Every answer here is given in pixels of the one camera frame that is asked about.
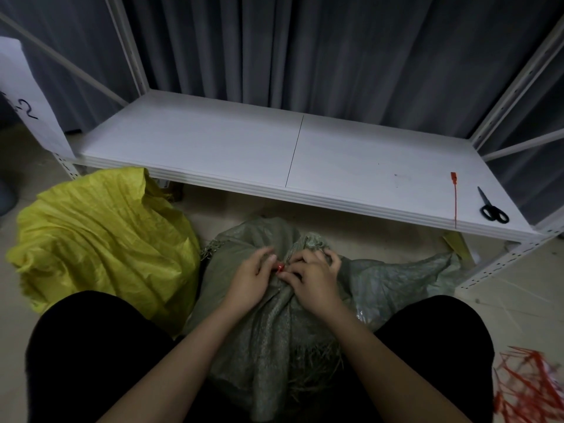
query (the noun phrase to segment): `scissors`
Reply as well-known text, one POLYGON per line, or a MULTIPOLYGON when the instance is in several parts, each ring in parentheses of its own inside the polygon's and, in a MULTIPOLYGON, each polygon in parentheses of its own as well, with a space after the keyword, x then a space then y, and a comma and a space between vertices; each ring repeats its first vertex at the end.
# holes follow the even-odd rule
POLYGON ((501 224, 507 224, 509 222, 507 214, 497 206, 492 205, 480 187, 478 187, 478 191, 484 201, 484 206, 480 208, 480 213, 484 218, 490 221, 497 221, 501 224))

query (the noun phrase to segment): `beige floor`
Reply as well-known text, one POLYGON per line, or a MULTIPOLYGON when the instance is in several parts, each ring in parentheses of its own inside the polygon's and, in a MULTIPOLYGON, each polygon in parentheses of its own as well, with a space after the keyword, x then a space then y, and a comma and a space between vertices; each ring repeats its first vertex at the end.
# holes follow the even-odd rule
MULTIPOLYGON (((16 208, 0 218, 3 256, 15 243, 18 212, 32 203, 38 192, 68 177, 51 154, 17 129, 0 133, 0 177, 14 184, 20 196, 16 208)), ((320 232, 349 258, 400 263, 446 249, 437 229, 195 186, 186 186, 184 201, 178 207, 192 221, 203 243, 252 215, 265 215, 282 216, 302 232, 320 232)), ((460 298, 482 316, 497 351, 508 346, 535 348, 545 352, 549 360, 564 363, 564 241, 549 242, 499 277, 464 291, 460 298)), ((15 271, 0 259, 2 422, 26 419, 23 358, 37 319, 19 293, 15 271)))

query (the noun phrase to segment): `shelf surface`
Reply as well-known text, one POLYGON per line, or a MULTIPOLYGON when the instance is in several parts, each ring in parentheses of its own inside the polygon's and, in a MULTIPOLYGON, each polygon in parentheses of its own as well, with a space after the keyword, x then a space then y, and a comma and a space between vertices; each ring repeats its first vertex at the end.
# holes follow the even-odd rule
POLYGON ((87 166, 144 166, 154 177, 443 229, 455 228, 456 172, 459 231, 538 235, 463 139, 152 90, 70 143, 87 166), (482 217, 478 186, 508 224, 482 217))

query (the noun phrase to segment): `black scissors handle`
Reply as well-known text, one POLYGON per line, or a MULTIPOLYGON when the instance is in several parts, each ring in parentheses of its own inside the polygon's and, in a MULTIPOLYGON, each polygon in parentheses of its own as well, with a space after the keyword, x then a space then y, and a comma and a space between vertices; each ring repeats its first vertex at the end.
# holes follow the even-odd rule
POLYGON ((494 205, 484 205, 480 208, 480 213, 485 219, 490 221, 497 221, 501 224, 507 224, 509 217, 505 212, 494 205))

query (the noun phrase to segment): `gray curtain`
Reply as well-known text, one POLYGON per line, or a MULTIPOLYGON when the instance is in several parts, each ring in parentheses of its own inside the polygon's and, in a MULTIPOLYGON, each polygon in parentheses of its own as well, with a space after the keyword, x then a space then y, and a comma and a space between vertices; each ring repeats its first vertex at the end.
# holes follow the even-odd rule
MULTIPOLYGON (((564 51, 546 67, 480 149, 488 154, 564 128, 564 51)), ((488 163, 531 224, 564 205, 564 140, 488 163)))
POLYGON ((468 137, 564 0, 124 0, 151 87, 468 137))
MULTIPOLYGON (((0 0, 0 11, 123 99, 137 97, 104 0, 0 0)), ((21 40, 33 76, 64 131, 88 132, 121 109, 3 22, 0 35, 21 40)), ((5 122, 5 104, 0 115, 5 122)))

